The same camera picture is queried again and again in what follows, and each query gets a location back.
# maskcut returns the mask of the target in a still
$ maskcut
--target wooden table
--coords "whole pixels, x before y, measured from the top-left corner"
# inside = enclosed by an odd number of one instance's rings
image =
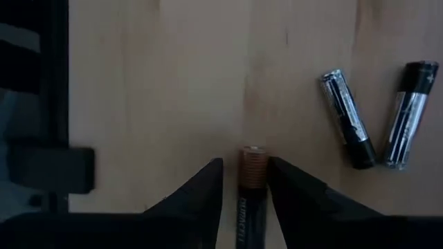
[[[70,140],[98,155],[73,212],[142,212],[225,161],[219,247],[233,248],[236,155],[265,145],[386,214],[443,214],[443,76],[404,172],[349,168],[316,79],[342,68],[378,152],[399,72],[443,63],[440,0],[71,0]],[[269,204],[270,248],[285,248]]]

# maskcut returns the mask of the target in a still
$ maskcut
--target aa battery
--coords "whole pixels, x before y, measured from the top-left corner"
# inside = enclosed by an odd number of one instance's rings
[[[389,133],[384,164],[392,169],[404,169],[413,138],[438,71],[437,62],[407,63],[397,93],[395,117]]]
[[[264,249],[268,154],[260,147],[241,150],[237,200],[237,249]]]
[[[321,86],[338,121],[353,168],[367,169],[374,166],[376,163],[374,147],[359,117],[342,71],[337,69],[325,74],[321,78]]]

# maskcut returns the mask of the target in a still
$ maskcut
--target battery label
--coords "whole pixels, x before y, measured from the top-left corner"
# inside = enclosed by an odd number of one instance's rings
[[[323,90],[336,115],[345,144],[368,139],[354,100],[341,73],[334,71],[323,78]]]
[[[386,150],[387,166],[401,169],[406,165],[427,97],[423,93],[398,93],[395,103],[397,113],[392,122]]]

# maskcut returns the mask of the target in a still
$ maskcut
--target duracell battery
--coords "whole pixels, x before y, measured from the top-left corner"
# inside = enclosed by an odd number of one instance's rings
[[[353,168],[367,169],[376,164],[374,147],[341,70],[331,71],[321,78],[321,86],[338,121],[343,143]]]
[[[240,153],[235,247],[264,249],[268,154],[254,146]]]
[[[392,169],[404,169],[413,138],[422,119],[428,94],[438,71],[437,62],[407,63],[397,93],[395,117],[389,133],[384,164]]]

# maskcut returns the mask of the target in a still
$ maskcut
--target black battery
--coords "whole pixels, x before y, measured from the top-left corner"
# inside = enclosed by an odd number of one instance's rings
[[[322,76],[321,86],[336,116],[353,168],[367,169],[374,166],[376,163],[374,147],[359,117],[342,71],[336,69]]]
[[[409,158],[413,138],[423,116],[428,94],[438,71],[437,62],[407,63],[395,104],[384,164],[392,169],[404,169]]]

